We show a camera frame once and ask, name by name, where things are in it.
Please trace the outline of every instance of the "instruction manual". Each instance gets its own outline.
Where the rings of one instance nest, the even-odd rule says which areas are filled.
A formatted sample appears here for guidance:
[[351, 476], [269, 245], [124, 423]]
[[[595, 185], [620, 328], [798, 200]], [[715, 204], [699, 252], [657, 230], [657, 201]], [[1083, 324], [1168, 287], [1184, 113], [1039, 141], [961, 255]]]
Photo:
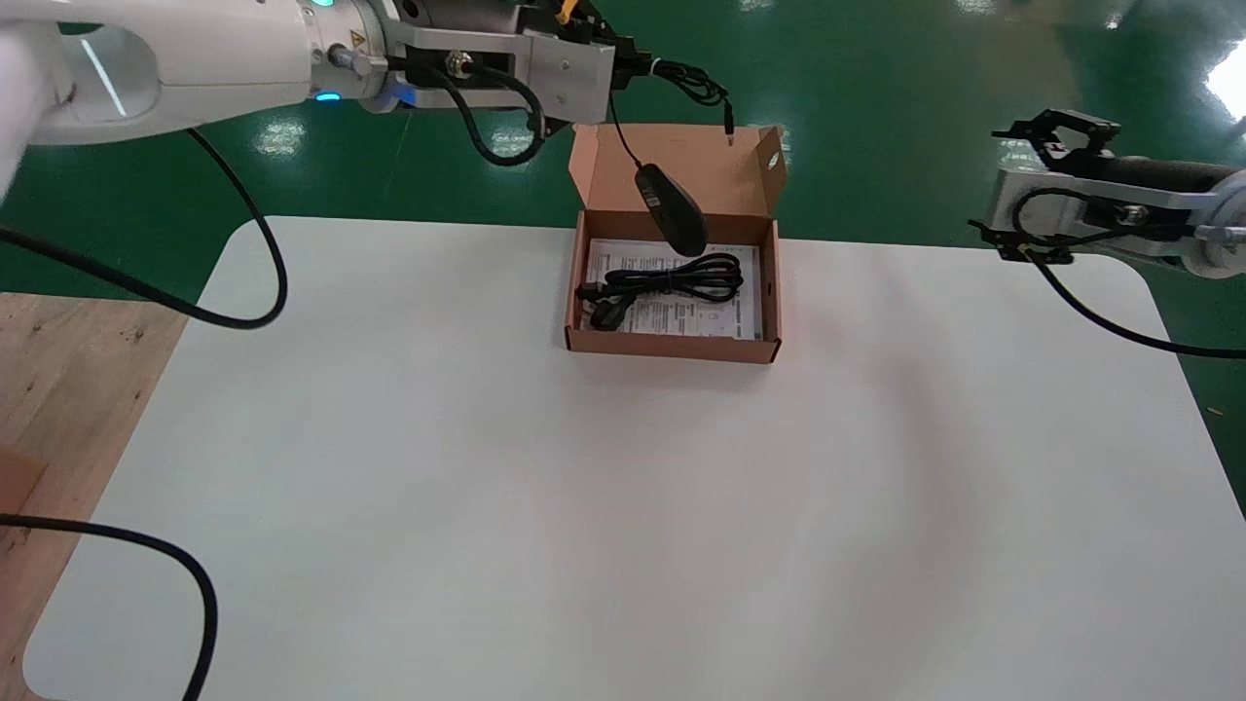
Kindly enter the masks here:
[[[628, 309], [619, 331], [660, 335], [716, 335], [738, 340], [761, 339], [761, 253], [756, 245], [710, 243], [705, 253], [730, 253], [740, 259], [744, 285], [735, 299], [720, 304], [685, 294], [645, 294]], [[611, 270], [667, 270], [695, 260], [664, 242], [594, 238], [588, 248], [584, 281], [606, 281]]]

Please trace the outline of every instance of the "open cardboard box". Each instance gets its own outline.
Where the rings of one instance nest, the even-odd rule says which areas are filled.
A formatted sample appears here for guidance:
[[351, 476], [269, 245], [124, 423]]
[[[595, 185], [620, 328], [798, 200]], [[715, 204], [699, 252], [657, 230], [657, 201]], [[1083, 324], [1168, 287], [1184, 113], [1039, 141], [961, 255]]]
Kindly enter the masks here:
[[617, 354], [773, 364], [782, 344], [779, 293], [779, 194], [787, 182], [778, 127], [740, 128], [729, 146], [723, 127], [623, 125], [628, 144], [642, 162], [657, 163], [700, 205], [710, 243], [758, 245], [761, 258], [761, 337], [705, 337], [593, 330], [583, 322], [576, 289], [588, 269], [594, 238], [663, 240], [635, 187], [635, 163], [613, 126], [577, 126], [571, 152], [572, 179], [584, 209], [576, 224], [571, 285], [567, 289], [567, 349]]

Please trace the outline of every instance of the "wooden table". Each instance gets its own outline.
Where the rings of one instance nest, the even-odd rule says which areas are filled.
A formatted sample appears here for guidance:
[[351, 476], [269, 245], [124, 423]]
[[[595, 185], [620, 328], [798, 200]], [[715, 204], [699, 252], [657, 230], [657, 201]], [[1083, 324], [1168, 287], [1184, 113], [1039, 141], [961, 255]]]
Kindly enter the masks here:
[[[0, 294], [0, 446], [47, 466], [22, 513], [95, 509], [186, 319], [146, 301]], [[0, 701], [76, 537], [0, 529]]]

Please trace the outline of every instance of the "robotic arm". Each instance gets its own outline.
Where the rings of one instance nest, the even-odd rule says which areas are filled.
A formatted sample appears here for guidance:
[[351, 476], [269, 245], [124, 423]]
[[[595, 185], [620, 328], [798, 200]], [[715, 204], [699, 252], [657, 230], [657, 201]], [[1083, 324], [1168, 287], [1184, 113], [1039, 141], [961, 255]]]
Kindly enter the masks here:
[[[1072, 148], [1057, 128], [1084, 134]], [[971, 222], [1009, 260], [1072, 263], [1072, 248], [1205, 278], [1246, 271], [1246, 171], [1116, 157], [1120, 125], [1047, 110], [999, 138], [1029, 142], [1047, 172], [1002, 169], [986, 222]]]
[[[57, 22], [101, 26], [62, 36]], [[21, 27], [46, 73], [36, 143], [138, 138], [308, 98], [457, 107], [440, 75], [470, 108], [531, 102], [467, 65], [531, 88], [545, 137], [604, 121], [611, 90], [652, 67], [588, 0], [4, 0], [0, 25]]]

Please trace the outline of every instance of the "computer mouse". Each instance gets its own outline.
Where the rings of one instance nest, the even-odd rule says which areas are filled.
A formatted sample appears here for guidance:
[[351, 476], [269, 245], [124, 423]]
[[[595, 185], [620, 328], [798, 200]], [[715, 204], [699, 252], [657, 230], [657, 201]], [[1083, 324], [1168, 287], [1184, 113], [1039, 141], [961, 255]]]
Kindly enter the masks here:
[[663, 238], [677, 253], [694, 258], [705, 252], [709, 242], [705, 214], [678, 182], [658, 166], [647, 163], [635, 171], [635, 187]]

